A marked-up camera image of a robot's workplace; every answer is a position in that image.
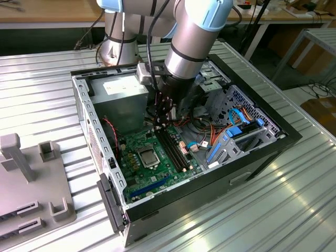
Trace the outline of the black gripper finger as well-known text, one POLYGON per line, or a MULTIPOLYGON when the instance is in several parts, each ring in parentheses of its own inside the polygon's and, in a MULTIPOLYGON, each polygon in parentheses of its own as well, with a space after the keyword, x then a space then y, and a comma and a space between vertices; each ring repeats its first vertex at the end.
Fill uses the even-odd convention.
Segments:
POLYGON ((155 116, 154 116, 154 126, 161 125, 161 116, 164 112, 165 100, 162 92, 157 91, 155 94, 155 116))
POLYGON ((164 125, 167 126, 174 120, 175 120, 175 106, 173 100, 169 97, 166 97, 164 125))

